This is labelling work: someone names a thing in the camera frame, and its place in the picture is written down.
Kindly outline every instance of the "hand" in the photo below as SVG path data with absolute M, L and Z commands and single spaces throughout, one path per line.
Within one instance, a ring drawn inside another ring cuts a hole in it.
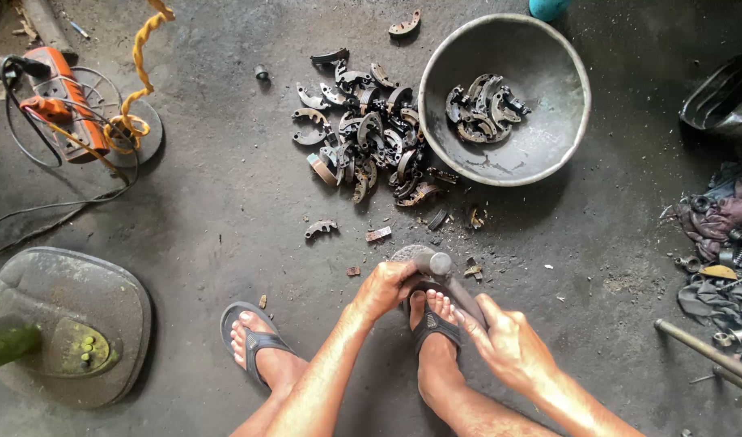
M 379 263 L 360 285 L 352 304 L 371 322 L 376 322 L 408 296 L 411 287 L 402 284 L 416 271 L 414 261 Z
M 489 330 L 484 331 L 476 319 L 463 310 L 456 311 L 457 320 L 502 382 L 529 397 L 560 372 L 546 344 L 532 330 L 524 314 L 501 310 L 484 293 L 476 296 L 476 301 Z

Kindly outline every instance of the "metal bowl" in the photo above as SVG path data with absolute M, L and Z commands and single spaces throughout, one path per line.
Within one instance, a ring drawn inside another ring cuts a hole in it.
M 480 74 L 532 108 L 495 144 L 463 142 L 445 114 L 446 95 Z M 439 157 L 482 184 L 514 187 L 551 175 L 574 154 L 589 119 L 589 80 L 576 50 L 554 28 L 518 14 L 486 15 L 463 25 L 436 49 L 419 88 L 420 122 Z

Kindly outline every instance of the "hammer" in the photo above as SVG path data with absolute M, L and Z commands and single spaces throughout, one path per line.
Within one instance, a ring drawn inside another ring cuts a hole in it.
M 427 274 L 446 287 L 452 293 L 454 300 L 460 304 L 460 307 L 471 314 L 484 330 L 488 329 L 487 321 L 484 319 L 479 304 L 452 275 L 452 258 L 449 255 L 443 252 L 420 253 L 415 256 L 415 264 L 420 273 Z

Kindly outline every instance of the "pile of brake shoes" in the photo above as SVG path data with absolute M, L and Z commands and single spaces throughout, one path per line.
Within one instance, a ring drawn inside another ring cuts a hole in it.
M 514 97 L 503 76 L 482 74 L 465 92 L 460 85 L 446 96 L 446 116 L 457 126 L 460 139 L 474 144 L 501 141 L 532 110 Z
M 296 90 L 307 105 L 293 113 L 311 121 L 309 134 L 296 132 L 293 141 L 303 145 L 322 144 L 318 154 L 307 161 L 328 185 L 356 182 L 352 202 L 359 203 L 376 184 L 379 169 L 394 171 L 390 185 L 396 204 L 411 206 L 440 191 L 436 185 L 420 183 L 419 170 L 425 143 L 419 114 L 412 104 L 412 90 L 390 80 L 381 65 L 369 72 L 349 70 L 349 51 L 342 48 L 326 55 L 312 56 L 315 65 L 335 67 L 335 85 L 320 84 L 320 94 L 310 93 L 301 83 Z M 383 93 L 390 92 L 387 98 Z M 320 110 L 340 107 L 346 112 L 334 130 Z

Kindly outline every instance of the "flip-flop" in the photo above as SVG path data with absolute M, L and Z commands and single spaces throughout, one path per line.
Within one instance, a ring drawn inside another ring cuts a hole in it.
M 422 290 L 419 288 L 419 285 L 415 287 L 416 289 L 414 291 Z M 408 308 L 408 316 L 411 319 L 411 303 L 407 304 Z M 457 346 L 457 354 L 460 354 L 460 327 L 458 327 L 456 324 L 447 322 L 444 320 L 443 317 L 435 313 L 428 304 L 428 301 L 424 301 L 424 314 L 422 315 L 422 320 L 417 323 L 417 326 L 415 326 L 414 331 L 411 332 L 412 335 L 415 337 L 415 357 L 419 359 L 419 352 L 420 349 L 422 349 L 422 343 L 424 343 L 424 339 L 428 337 L 428 335 L 439 332 L 444 334 L 448 339 L 450 339 L 455 346 Z
M 239 314 L 242 311 L 251 311 L 258 314 L 258 317 L 260 317 L 261 320 L 269 325 L 271 330 L 274 331 L 274 333 L 253 332 L 250 328 L 244 327 L 244 332 L 247 333 L 247 337 L 244 339 L 244 362 L 247 364 L 247 373 L 253 380 L 258 381 L 262 386 L 270 390 L 271 387 L 269 387 L 269 384 L 263 380 L 261 373 L 258 371 L 258 365 L 255 364 L 255 355 L 258 351 L 265 348 L 274 348 L 290 352 L 296 356 L 298 356 L 298 354 L 293 352 L 293 350 L 282 341 L 274 323 L 271 322 L 269 316 L 261 311 L 257 305 L 249 302 L 234 302 L 223 311 L 223 316 L 220 318 L 220 335 L 232 357 L 235 355 L 235 352 L 230 344 L 233 340 L 230 337 L 230 332 L 233 331 L 233 322 L 239 320 Z

